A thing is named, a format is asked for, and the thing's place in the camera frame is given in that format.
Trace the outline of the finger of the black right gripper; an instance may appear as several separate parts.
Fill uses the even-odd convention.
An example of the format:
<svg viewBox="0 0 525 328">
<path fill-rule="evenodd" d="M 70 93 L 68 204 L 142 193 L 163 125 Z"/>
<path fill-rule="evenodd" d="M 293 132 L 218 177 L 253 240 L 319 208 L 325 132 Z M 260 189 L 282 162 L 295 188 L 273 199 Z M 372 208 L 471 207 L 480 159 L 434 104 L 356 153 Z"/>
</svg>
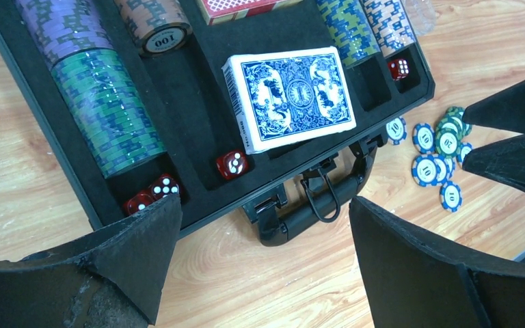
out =
<svg viewBox="0 0 525 328">
<path fill-rule="evenodd" d="M 525 133 L 525 80 L 466 107 L 463 121 Z"/>
<path fill-rule="evenodd" d="M 525 192 L 525 133 L 473 149 L 463 170 Z"/>
</svg>

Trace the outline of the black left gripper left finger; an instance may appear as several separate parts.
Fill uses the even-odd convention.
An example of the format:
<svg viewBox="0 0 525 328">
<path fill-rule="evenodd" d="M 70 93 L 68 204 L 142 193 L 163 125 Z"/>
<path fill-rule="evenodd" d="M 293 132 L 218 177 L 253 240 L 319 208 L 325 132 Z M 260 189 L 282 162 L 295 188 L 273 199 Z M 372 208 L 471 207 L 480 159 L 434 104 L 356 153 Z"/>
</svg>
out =
<svg viewBox="0 0 525 328">
<path fill-rule="evenodd" d="M 68 243 L 0 261 L 0 327 L 147 327 L 181 227 L 180 198 Z"/>
</svg>

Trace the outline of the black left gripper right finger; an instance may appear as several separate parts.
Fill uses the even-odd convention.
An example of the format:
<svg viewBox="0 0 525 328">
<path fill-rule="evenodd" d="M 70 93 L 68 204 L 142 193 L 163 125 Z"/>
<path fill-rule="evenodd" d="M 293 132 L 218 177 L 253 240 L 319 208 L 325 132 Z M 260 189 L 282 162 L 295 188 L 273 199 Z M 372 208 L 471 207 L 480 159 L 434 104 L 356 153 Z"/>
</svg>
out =
<svg viewBox="0 0 525 328">
<path fill-rule="evenodd" d="M 525 327 L 525 263 L 460 245 L 357 196 L 351 231 L 376 327 Z"/>
</svg>

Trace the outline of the clear pink dealer button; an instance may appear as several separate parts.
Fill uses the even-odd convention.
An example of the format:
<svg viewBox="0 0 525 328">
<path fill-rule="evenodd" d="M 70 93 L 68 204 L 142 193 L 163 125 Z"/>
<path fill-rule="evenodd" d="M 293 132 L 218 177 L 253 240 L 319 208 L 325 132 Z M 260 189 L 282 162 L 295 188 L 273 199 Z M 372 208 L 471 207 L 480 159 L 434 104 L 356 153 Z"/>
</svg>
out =
<svg viewBox="0 0 525 328">
<path fill-rule="evenodd" d="M 404 0 L 403 5 L 417 36 L 424 36 L 434 30 L 436 15 L 432 0 Z"/>
</svg>

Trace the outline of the teal poker chip stack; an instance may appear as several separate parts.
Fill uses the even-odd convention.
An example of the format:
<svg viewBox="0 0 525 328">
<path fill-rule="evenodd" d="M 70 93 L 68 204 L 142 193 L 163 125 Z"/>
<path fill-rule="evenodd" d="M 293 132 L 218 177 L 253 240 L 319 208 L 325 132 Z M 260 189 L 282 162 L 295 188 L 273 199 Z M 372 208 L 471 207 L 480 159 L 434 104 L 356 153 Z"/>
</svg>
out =
<svg viewBox="0 0 525 328">
<path fill-rule="evenodd" d="M 57 62 L 51 74 L 105 178 L 123 174 L 166 152 L 115 50 L 72 54 Z"/>
</svg>

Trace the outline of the blue playing card deck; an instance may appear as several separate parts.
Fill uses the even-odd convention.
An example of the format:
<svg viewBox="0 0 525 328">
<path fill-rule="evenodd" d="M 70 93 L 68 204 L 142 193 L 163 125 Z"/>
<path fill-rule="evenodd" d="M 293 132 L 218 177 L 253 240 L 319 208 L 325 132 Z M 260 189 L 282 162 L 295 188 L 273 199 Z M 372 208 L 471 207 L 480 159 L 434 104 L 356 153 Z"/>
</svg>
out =
<svg viewBox="0 0 525 328">
<path fill-rule="evenodd" d="M 222 70 L 246 154 L 357 126 L 334 46 L 232 55 Z"/>
</svg>

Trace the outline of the red playing card deck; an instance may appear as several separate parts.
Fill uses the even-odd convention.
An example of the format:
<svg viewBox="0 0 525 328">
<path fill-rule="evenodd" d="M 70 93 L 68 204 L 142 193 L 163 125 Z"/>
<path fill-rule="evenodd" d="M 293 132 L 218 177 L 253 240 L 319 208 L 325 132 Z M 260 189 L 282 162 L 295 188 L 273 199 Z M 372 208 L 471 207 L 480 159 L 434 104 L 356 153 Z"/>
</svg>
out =
<svg viewBox="0 0 525 328">
<path fill-rule="evenodd" d="M 216 25 L 287 8 L 301 0 L 197 0 L 208 25 Z"/>
</svg>

